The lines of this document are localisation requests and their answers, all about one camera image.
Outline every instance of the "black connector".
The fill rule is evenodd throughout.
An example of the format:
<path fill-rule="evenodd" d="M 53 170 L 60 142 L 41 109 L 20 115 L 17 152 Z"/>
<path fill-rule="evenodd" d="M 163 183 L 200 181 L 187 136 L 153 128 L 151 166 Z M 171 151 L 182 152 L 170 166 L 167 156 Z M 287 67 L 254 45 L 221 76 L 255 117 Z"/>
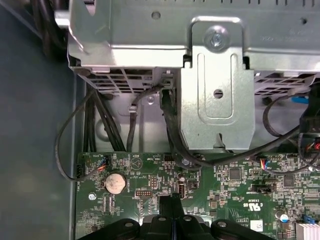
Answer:
<path fill-rule="evenodd" d="M 75 175 L 76 178 L 82 178 L 85 175 L 86 166 L 84 163 L 77 164 L 75 167 Z"/>
<path fill-rule="evenodd" d="M 300 118 L 300 133 L 320 135 L 320 83 L 311 86 L 308 107 Z"/>

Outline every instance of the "power cable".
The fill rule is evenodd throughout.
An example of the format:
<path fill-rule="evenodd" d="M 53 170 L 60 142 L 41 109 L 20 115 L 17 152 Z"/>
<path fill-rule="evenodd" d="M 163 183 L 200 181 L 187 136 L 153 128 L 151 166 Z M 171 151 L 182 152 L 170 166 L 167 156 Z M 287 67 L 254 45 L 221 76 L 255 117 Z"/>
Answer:
<path fill-rule="evenodd" d="M 265 129 L 268 131 L 268 133 L 270 133 L 272 136 L 274 137 L 281 137 L 282 134 L 278 133 L 276 130 L 274 130 L 274 128 L 271 126 L 270 122 L 269 122 L 269 112 L 270 109 L 272 108 L 273 105 L 275 105 L 277 102 L 281 101 L 281 100 L 286 100 L 292 97 L 306 97 L 308 96 L 308 93 L 298 93 L 298 94 L 294 94 L 294 95 L 286 95 L 286 96 L 280 96 L 278 97 L 276 100 L 272 101 L 263 111 L 263 115 L 262 115 L 262 121 L 263 121 L 263 125 L 265 127 Z M 297 141 L 295 141 L 294 139 L 289 138 L 288 141 L 290 141 L 294 146 L 298 146 Z"/>
<path fill-rule="evenodd" d="M 156 85 L 151 88 L 149 88 L 146 91 L 141 92 L 131 103 L 131 106 L 136 107 L 135 112 L 130 112 L 130 126 L 129 126 L 129 133 L 128 137 L 126 140 L 126 150 L 128 153 L 132 152 L 132 146 L 133 146 L 133 141 L 134 141 L 134 136 L 135 136 L 135 130 L 136 130 L 136 125 L 137 125 L 137 111 L 138 111 L 138 103 L 141 99 L 144 97 L 150 96 L 152 94 L 156 94 L 163 88 L 162 85 Z"/>
<path fill-rule="evenodd" d="M 75 108 L 75 110 L 71 113 L 71 115 L 67 118 L 67 120 L 65 121 L 65 123 L 62 125 L 62 127 L 60 128 L 60 130 L 58 131 L 58 134 L 56 136 L 55 139 L 55 144 L 54 144 L 54 157 L 55 157 L 55 162 L 56 165 L 58 167 L 59 172 L 61 173 L 61 175 L 67 179 L 68 181 L 71 182 L 81 182 L 84 180 L 89 179 L 91 176 L 93 176 L 94 174 L 96 174 L 99 170 L 100 167 L 96 168 L 95 170 L 91 171 L 90 173 L 88 173 L 85 176 L 79 177 L 79 178 L 74 178 L 74 177 L 70 177 L 64 170 L 64 168 L 61 165 L 61 160 L 60 160 L 60 140 L 61 137 L 66 129 L 66 127 L 68 126 L 68 124 L 70 123 L 70 121 L 72 120 L 72 118 L 79 113 L 84 107 L 86 102 L 88 101 L 88 99 L 90 99 L 92 97 L 92 95 L 95 93 L 95 89 L 92 89 L 85 97 L 84 99 L 81 101 L 81 103 Z"/>
<path fill-rule="evenodd" d="M 312 165 L 318 160 L 318 158 L 320 158 L 320 153 L 318 153 L 315 157 L 313 157 L 313 159 L 310 162 L 304 162 L 304 163 L 307 163 L 308 165 L 309 164 Z M 304 170 L 307 170 L 309 167 L 308 165 L 300 167 L 300 168 L 298 168 L 296 170 L 292 170 L 292 171 L 283 171 L 282 172 L 282 171 L 272 171 L 269 169 L 265 169 L 264 171 L 266 171 L 269 174 L 275 175 L 275 176 L 288 176 L 288 175 L 295 175 L 295 174 L 303 172 Z"/>
<path fill-rule="evenodd" d="M 169 130 L 168 128 L 166 129 L 166 135 L 168 137 L 168 142 L 169 142 L 169 147 L 170 147 L 170 152 L 172 154 L 172 157 L 173 157 L 173 160 L 175 162 L 175 164 L 182 168 L 182 169 L 185 169 L 185 170 L 189 170 L 189 171 L 199 171 L 202 166 L 200 165 L 195 165 L 195 166 L 189 166 L 189 165 L 184 165 L 182 163 L 182 161 L 178 158 L 177 154 L 176 154 L 176 151 L 175 151 L 175 146 L 170 138 L 170 135 L 169 135 Z"/>
<path fill-rule="evenodd" d="M 186 160 L 197 164 L 197 165 L 202 165 L 204 167 L 214 167 L 217 165 L 224 165 L 224 164 L 229 164 L 233 162 L 237 162 L 246 158 L 249 158 L 251 156 L 257 155 L 260 152 L 265 152 L 268 151 L 274 147 L 277 147 L 279 144 L 283 143 L 287 139 L 291 138 L 292 136 L 296 135 L 299 131 L 299 126 L 295 127 L 291 131 L 287 132 L 286 134 L 280 136 L 279 138 L 266 143 L 262 146 L 256 147 L 254 149 L 251 149 L 249 151 L 239 153 L 237 155 L 233 156 L 228 156 L 228 157 L 223 157 L 223 158 L 218 158 L 218 159 L 212 159 L 208 161 L 202 161 L 197 159 L 196 157 L 192 156 L 189 151 L 185 148 L 182 139 L 180 137 L 179 133 L 179 128 L 178 128 L 178 123 L 175 119 L 175 109 L 172 106 L 171 103 L 171 98 L 170 98 L 170 93 L 168 90 L 163 90 L 162 91 L 162 110 L 163 110 L 163 115 L 164 119 L 169 131 L 169 136 L 174 144 L 175 149 L 177 152 Z"/>
<path fill-rule="evenodd" d="M 117 148 L 113 148 L 115 151 L 125 152 L 126 148 L 125 145 L 121 139 L 119 130 L 117 128 L 117 125 L 115 123 L 114 118 L 112 117 L 110 111 L 108 110 L 107 106 L 105 105 L 104 100 L 102 99 L 100 93 L 98 91 L 95 92 L 94 95 L 95 99 L 95 105 L 97 106 L 97 109 L 99 111 L 99 114 L 101 116 L 102 123 L 105 130 L 107 131 L 109 140 L 116 143 Z"/>

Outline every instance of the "white label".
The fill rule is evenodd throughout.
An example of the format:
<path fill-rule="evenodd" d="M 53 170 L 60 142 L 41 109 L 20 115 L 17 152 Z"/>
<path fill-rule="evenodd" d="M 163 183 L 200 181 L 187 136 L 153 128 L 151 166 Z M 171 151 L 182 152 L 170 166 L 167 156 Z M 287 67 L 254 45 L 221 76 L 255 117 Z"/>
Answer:
<path fill-rule="evenodd" d="M 250 221 L 250 229 L 256 232 L 264 231 L 264 221 L 263 220 L 251 220 Z"/>

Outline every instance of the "black cable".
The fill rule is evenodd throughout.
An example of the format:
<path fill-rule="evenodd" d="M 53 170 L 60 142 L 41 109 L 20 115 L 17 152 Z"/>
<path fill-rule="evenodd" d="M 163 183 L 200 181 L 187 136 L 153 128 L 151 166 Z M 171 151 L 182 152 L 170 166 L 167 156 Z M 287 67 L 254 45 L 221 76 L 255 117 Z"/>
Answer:
<path fill-rule="evenodd" d="M 88 138 L 89 138 L 89 146 L 90 152 L 95 153 L 97 151 L 97 144 L 96 144 L 96 121 L 95 121 L 95 103 L 93 97 L 88 100 L 89 104 L 89 121 L 88 121 Z"/>
<path fill-rule="evenodd" d="M 88 85 L 86 87 L 86 94 L 89 93 Z M 84 108 L 84 122 L 83 122 L 83 148 L 82 151 L 87 153 L 89 150 L 89 100 L 85 103 Z"/>
<path fill-rule="evenodd" d="M 64 33 L 56 23 L 55 12 L 51 7 L 50 1 L 38 0 L 37 6 L 41 13 L 45 28 L 49 32 L 50 38 L 52 39 L 53 43 L 60 49 L 66 49 L 67 44 L 64 39 Z"/>
<path fill-rule="evenodd" d="M 239 153 L 234 156 L 228 156 L 228 157 L 223 157 L 223 158 L 218 158 L 218 159 L 212 159 L 209 161 L 201 161 L 197 159 L 196 157 L 192 156 L 189 151 L 185 148 L 181 137 L 179 133 L 179 128 L 178 128 L 178 123 L 175 119 L 175 110 L 171 104 L 171 99 L 170 99 L 170 94 L 168 90 L 162 91 L 162 110 L 164 114 L 164 119 L 167 125 L 167 128 L 169 130 L 169 135 L 170 138 L 174 144 L 175 149 L 177 152 L 185 159 L 188 161 L 197 164 L 197 165 L 202 165 L 205 167 L 214 167 L 217 165 L 223 165 L 223 164 L 229 164 L 233 162 L 237 162 L 243 159 L 246 159 L 248 157 L 254 156 L 259 154 L 260 152 L 265 152 L 268 151 L 274 147 L 277 147 L 279 144 L 283 143 L 287 139 L 291 138 L 292 136 L 296 135 L 299 131 L 299 126 L 295 127 L 291 131 L 287 132 L 283 136 L 266 143 L 262 146 L 256 147 L 254 149 L 251 149 L 249 151 Z"/>
<path fill-rule="evenodd" d="M 168 142 L 169 142 L 169 147 L 170 147 L 170 152 L 172 154 L 173 160 L 175 162 L 175 164 L 185 170 L 189 170 L 189 171 L 199 171 L 202 166 L 200 165 L 195 165 L 195 166 L 189 166 L 189 165 L 184 165 L 181 160 L 179 160 L 176 151 L 175 151 L 175 146 L 174 143 L 171 141 L 170 135 L 169 135 L 169 131 L 168 128 L 166 129 L 166 135 L 168 137 Z"/>
<path fill-rule="evenodd" d="M 102 118 L 102 116 L 105 116 L 105 120 L 106 120 L 107 124 L 110 126 L 110 129 L 112 130 L 113 136 L 114 136 L 115 141 L 117 142 L 117 145 L 118 145 L 118 151 L 125 152 L 126 148 L 125 148 L 125 145 L 121 139 L 119 130 L 118 130 L 117 125 L 115 123 L 115 120 L 112 117 L 110 111 L 108 110 L 107 106 L 105 105 L 104 100 L 102 99 L 102 97 L 98 91 L 95 92 L 95 99 L 97 102 L 96 105 L 97 106 L 99 105 L 100 110 L 103 113 L 102 115 L 100 114 L 101 118 Z"/>
<path fill-rule="evenodd" d="M 304 163 L 307 163 L 308 165 L 309 164 L 312 165 L 317 161 L 318 158 L 320 158 L 320 152 L 310 162 L 304 162 Z M 281 172 L 281 171 L 272 171 L 272 170 L 269 170 L 269 169 L 265 169 L 264 171 L 266 171 L 269 174 L 273 174 L 275 176 L 287 176 L 287 175 L 298 174 L 298 173 L 301 173 L 304 170 L 307 170 L 308 167 L 309 167 L 308 165 L 300 167 L 299 169 L 292 170 L 292 171 L 283 171 L 283 172 Z"/>
<path fill-rule="evenodd" d="M 104 114 L 104 111 L 103 111 L 103 106 L 101 106 L 101 102 L 98 98 L 98 95 L 97 95 L 97 91 L 95 91 L 95 94 L 94 94 L 94 102 L 95 102 L 95 105 L 96 105 L 96 109 L 98 110 L 99 112 L 99 115 L 101 117 L 101 121 L 103 123 L 103 126 L 104 126 L 104 130 L 106 131 L 106 134 L 108 135 L 108 138 L 109 138 L 109 141 L 112 145 L 112 148 L 114 151 L 116 152 L 119 152 L 121 151 L 119 146 L 118 146 L 118 142 L 114 136 L 114 133 L 112 132 L 112 129 L 110 127 L 110 125 L 108 124 L 107 122 L 107 119 L 105 117 L 105 114 Z"/>
<path fill-rule="evenodd" d="M 59 151 L 59 148 L 60 148 L 60 139 L 61 139 L 61 136 L 62 134 L 64 133 L 66 127 L 68 126 L 68 124 L 70 123 L 70 121 L 72 120 L 72 118 L 78 113 L 80 112 L 84 107 L 85 107 L 85 104 L 86 102 L 88 101 L 88 99 L 91 98 L 91 96 L 95 93 L 95 90 L 91 90 L 85 97 L 84 99 L 81 101 L 81 103 L 75 108 L 75 110 L 71 113 L 71 115 L 67 118 L 67 120 L 65 121 L 65 123 L 62 125 L 62 127 L 60 128 L 60 130 L 58 131 L 58 134 L 56 136 L 56 139 L 55 139 L 55 144 L 54 144 L 54 157 L 55 157 L 55 162 L 56 162 L 56 165 L 59 169 L 59 172 L 61 173 L 61 175 L 67 179 L 68 181 L 71 181 L 71 182 L 81 182 L 81 181 L 84 181 L 88 178 L 90 178 L 91 176 L 93 176 L 94 174 L 96 174 L 99 169 L 96 168 L 95 170 L 91 171 L 90 173 L 88 173 L 87 175 L 83 176 L 83 177 L 80 177 L 80 178 L 73 178 L 73 177 L 70 177 L 68 176 L 68 174 L 65 172 L 64 168 L 62 167 L 61 165 L 61 160 L 60 160 L 60 151 Z"/>
<path fill-rule="evenodd" d="M 313 165 L 311 162 L 308 162 L 308 161 L 305 159 L 305 157 L 304 157 L 304 155 L 303 155 L 303 152 L 302 152 L 302 138 L 303 138 L 303 133 L 300 133 L 300 134 L 299 134 L 299 137 L 298 137 L 298 153 L 299 153 L 299 158 L 300 158 L 300 160 L 301 160 L 302 162 L 304 162 L 307 166 L 312 167 L 312 168 L 320 171 L 320 167 L 317 167 L 317 166 Z"/>
<path fill-rule="evenodd" d="M 163 88 L 162 85 L 156 85 L 151 88 L 149 88 L 146 91 L 141 92 L 131 103 L 131 106 L 137 107 L 136 110 L 138 110 L 138 103 L 141 99 L 144 97 L 150 96 L 152 94 L 156 94 Z M 130 126 L 129 126 L 129 133 L 128 137 L 126 139 L 126 150 L 128 153 L 132 152 L 132 145 L 134 141 L 134 136 L 135 136 L 135 130 L 136 130 L 136 124 L 137 124 L 137 112 L 131 112 L 130 113 Z"/>
<path fill-rule="evenodd" d="M 271 126 L 271 124 L 269 122 L 269 112 L 274 104 L 276 104 L 277 102 L 279 102 L 281 100 L 286 100 L 286 99 L 289 99 L 292 97 L 306 97 L 306 96 L 308 96 L 308 93 L 298 93 L 298 94 L 294 94 L 294 95 L 280 96 L 276 100 L 271 102 L 264 109 L 263 115 L 262 115 L 263 125 L 264 125 L 265 129 L 268 131 L 268 133 L 274 137 L 277 137 L 277 138 L 282 136 L 280 133 L 278 133 L 276 130 L 274 130 L 274 128 Z M 289 138 L 288 141 L 290 141 L 294 146 L 296 146 L 296 147 L 298 146 L 297 141 L 295 141 L 294 139 Z"/>

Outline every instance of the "integrated circuit chip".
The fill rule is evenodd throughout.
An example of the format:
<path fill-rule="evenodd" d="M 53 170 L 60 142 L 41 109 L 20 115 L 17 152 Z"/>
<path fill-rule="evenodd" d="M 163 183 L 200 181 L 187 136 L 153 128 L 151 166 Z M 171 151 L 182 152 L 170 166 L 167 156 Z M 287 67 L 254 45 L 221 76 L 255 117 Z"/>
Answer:
<path fill-rule="evenodd" d="M 210 208 L 211 209 L 217 209 L 218 208 L 218 202 L 217 201 L 210 201 Z"/>
<path fill-rule="evenodd" d="M 283 177 L 283 187 L 293 188 L 295 186 L 295 176 L 289 175 Z"/>
<path fill-rule="evenodd" d="M 188 189 L 189 190 L 196 190 L 198 188 L 198 182 L 194 180 L 189 180 L 188 181 Z"/>
<path fill-rule="evenodd" d="M 217 213 L 217 211 L 211 210 L 209 212 L 209 215 L 210 215 L 210 217 L 216 218 L 218 216 L 218 213 Z"/>
<path fill-rule="evenodd" d="M 229 170 L 229 179 L 230 180 L 241 180 L 241 169 L 240 168 L 231 168 Z"/>

